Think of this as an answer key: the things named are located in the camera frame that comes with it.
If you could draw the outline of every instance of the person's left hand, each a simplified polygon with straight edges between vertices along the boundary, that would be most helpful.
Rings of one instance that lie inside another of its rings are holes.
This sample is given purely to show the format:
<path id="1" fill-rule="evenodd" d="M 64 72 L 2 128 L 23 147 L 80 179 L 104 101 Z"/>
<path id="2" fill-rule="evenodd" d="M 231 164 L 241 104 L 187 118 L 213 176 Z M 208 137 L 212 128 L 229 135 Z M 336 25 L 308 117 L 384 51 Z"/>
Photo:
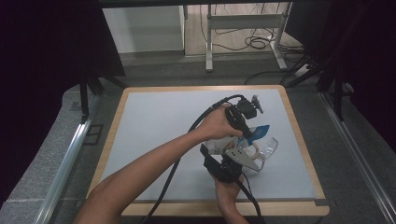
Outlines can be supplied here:
<path id="1" fill-rule="evenodd" d="M 216 198 L 218 201 L 218 208 L 220 212 L 225 216 L 229 216 L 234 213 L 236 210 L 235 203 L 236 197 L 240 191 L 240 188 L 237 184 L 233 183 L 223 183 L 217 180 L 213 175 L 213 179 L 215 180 L 216 186 Z M 239 177 L 239 181 L 243 182 L 244 179 L 242 176 Z"/>

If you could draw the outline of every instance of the hand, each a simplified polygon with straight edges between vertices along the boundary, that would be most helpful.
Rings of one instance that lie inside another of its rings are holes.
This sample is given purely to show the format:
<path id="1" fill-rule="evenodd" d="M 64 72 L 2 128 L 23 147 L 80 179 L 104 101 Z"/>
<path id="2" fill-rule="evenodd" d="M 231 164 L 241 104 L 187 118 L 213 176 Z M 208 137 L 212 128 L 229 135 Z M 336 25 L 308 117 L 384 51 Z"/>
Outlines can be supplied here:
<path id="1" fill-rule="evenodd" d="M 220 212 L 223 214 L 225 220 L 228 224 L 241 224 L 248 222 L 242 217 L 242 215 L 236 209 L 236 197 L 240 191 L 238 185 L 234 182 L 231 184 L 223 183 L 218 181 L 213 175 L 213 179 L 215 180 L 216 186 L 216 198 L 218 200 L 218 208 Z M 239 177 L 239 181 L 243 182 L 244 179 L 242 176 Z"/>
<path id="2" fill-rule="evenodd" d="M 213 179 L 215 180 L 216 186 L 216 198 L 218 200 L 218 207 L 220 212 L 224 215 L 224 213 L 230 212 L 230 208 L 235 207 L 236 197 L 240 191 L 238 185 L 233 183 L 223 183 L 217 180 L 213 175 Z M 239 177 L 239 181 L 243 182 L 244 179 L 242 176 Z"/>
<path id="3" fill-rule="evenodd" d="M 225 117 L 225 108 L 229 105 L 221 105 L 198 126 L 197 130 L 205 135 L 205 139 L 220 139 L 229 135 L 242 136 L 242 131 L 234 129 Z"/>

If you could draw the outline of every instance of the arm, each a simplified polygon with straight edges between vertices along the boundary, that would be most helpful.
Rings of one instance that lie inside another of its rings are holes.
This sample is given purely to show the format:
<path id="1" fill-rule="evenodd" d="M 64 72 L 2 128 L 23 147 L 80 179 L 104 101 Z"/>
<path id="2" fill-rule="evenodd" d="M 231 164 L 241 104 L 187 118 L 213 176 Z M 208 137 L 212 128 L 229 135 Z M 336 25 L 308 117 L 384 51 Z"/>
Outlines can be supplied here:
<path id="1" fill-rule="evenodd" d="M 208 139 L 242 136 L 228 124 L 224 109 L 225 105 L 219 107 L 197 129 L 152 149 L 108 176 L 90 193 L 75 223 L 118 223 L 122 211 L 192 147 Z"/>

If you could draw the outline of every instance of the blue object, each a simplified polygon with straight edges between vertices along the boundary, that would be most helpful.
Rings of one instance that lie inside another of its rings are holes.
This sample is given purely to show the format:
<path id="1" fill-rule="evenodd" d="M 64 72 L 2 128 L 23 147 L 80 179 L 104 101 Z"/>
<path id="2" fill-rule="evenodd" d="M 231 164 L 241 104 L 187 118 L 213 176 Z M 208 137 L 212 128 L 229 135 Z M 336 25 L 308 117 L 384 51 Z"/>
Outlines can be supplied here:
<path id="1" fill-rule="evenodd" d="M 248 145 L 251 146 L 253 144 L 253 141 L 264 137 L 268 133 L 269 128 L 270 128 L 269 125 L 257 127 L 256 130 L 254 130 L 251 137 L 247 140 Z"/>

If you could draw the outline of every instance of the wooden border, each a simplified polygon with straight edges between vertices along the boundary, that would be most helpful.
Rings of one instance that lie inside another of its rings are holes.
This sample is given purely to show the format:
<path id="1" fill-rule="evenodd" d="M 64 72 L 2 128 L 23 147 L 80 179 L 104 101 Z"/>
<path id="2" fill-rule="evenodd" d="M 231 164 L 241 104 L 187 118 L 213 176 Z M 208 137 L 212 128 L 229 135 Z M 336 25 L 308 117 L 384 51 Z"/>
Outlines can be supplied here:
<path id="1" fill-rule="evenodd" d="M 283 86 L 279 85 L 255 85 L 255 86 L 191 86 L 191 87 L 141 87 L 141 88 L 127 88 L 124 90 L 120 104 L 111 124 L 107 140 L 98 162 L 98 165 L 93 176 L 89 192 L 99 184 L 100 178 L 105 170 L 110 150 L 114 143 L 116 131 L 119 128 L 120 119 L 128 99 L 130 92 L 161 92 L 161 91 L 241 91 L 241 90 L 263 90 L 263 89 L 277 89 L 282 98 L 288 114 L 291 127 L 297 139 L 298 146 L 301 150 L 306 169 L 311 178 L 316 200 L 326 200 L 323 189 L 318 180 L 318 175 L 315 167 L 309 156 L 308 149 L 301 133 L 297 119 L 294 116 L 291 104 Z M 122 213 L 125 216 L 145 216 L 152 208 L 154 203 L 132 203 Z M 329 214 L 330 208 L 328 205 L 317 206 L 314 201 L 311 202 L 262 202 L 259 203 L 263 216 L 320 216 L 324 217 Z M 237 208 L 243 216 L 256 216 L 256 210 L 252 203 L 237 203 Z M 219 217 L 219 212 L 216 202 L 210 203 L 162 203 L 156 210 L 155 216 L 183 216 L 183 217 Z"/>

